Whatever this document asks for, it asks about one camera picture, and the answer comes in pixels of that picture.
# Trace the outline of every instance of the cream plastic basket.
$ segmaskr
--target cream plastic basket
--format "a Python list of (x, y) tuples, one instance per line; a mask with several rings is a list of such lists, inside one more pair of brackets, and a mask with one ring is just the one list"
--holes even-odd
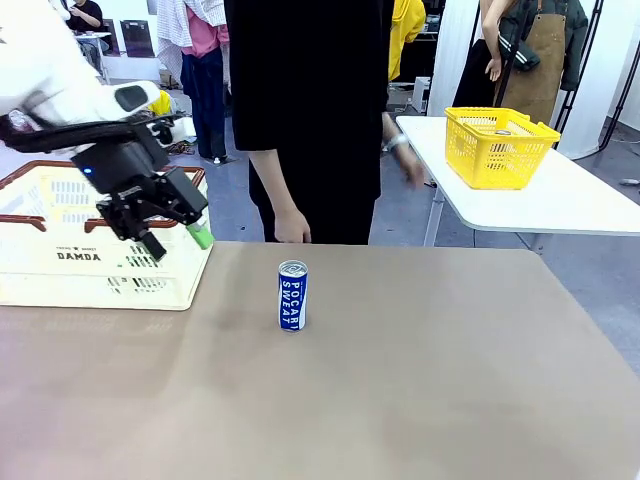
[[(207, 195), (201, 168), (183, 169)], [(0, 180), (0, 305), (186, 310), (211, 253), (183, 225), (151, 231), (167, 255), (118, 240), (71, 162), (36, 161)], [(208, 209), (204, 218), (209, 226)]]

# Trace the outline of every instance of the pocari sweat can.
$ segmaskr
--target pocari sweat can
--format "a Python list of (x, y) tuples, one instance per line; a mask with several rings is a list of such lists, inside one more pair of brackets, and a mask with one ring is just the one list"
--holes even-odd
[(278, 268), (278, 318), (280, 328), (298, 331), (304, 328), (307, 310), (309, 269), (298, 260), (289, 260)]

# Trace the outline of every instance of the hand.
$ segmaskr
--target hand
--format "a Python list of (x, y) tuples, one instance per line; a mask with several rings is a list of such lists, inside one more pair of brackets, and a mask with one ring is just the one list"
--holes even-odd
[(409, 145), (398, 145), (395, 148), (394, 157), (400, 168), (407, 174), (407, 182), (411, 186), (420, 188), (425, 184), (427, 170)]
[(484, 73), (489, 75), (492, 82), (497, 82), (502, 75), (502, 59), (499, 58), (496, 60), (495, 58), (492, 58)]
[(282, 243), (311, 243), (311, 228), (300, 210), (276, 214), (276, 240)]

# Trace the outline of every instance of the gray floor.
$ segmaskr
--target gray floor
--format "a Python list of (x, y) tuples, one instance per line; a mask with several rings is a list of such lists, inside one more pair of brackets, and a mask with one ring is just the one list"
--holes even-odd
[[(229, 125), (227, 135), (228, 145), (233, 145)], [(639, 141), (640, 133), (621, 127), (614, 138)], [(206, 168), (213, 228), (218, 239), (261, 241), (261, 224), (248, 195), (248, 160), (233, 149), (231, 152), (239, 160), (225, 166), (213, 166), (197, 155), (174, 157), (174, 162)], [(44, 157), (24, 156), (0, 146), (0, 177), (30, 159)], [(621, 178), (640, 178), (640, 144), (614, 141), (603, 154), (579, 163), (640, 203), (637, 188), (617, 184)], [(389, 158), (382, 160), (382, 185), (371, 244), (420, 246), (433, 190), (406, 188), (402, 173)], [(524, 248), (509, 233), (477, 232), (476, 244), (478, 248)], [(443, 211), (437, 245), (473, 247), (473, 231), (460, 223), (448, 205)], [(544, 259), (640, 375), (640, 238), (556, 236)]]

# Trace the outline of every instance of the can lid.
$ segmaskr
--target can lid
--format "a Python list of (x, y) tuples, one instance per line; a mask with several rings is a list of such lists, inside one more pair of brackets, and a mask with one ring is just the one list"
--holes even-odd
[(278, 272), (287, 277), (300, 278), (305, 276), (309, 272), (309, 269), (299, 260), (287, 260), (280, 264)]

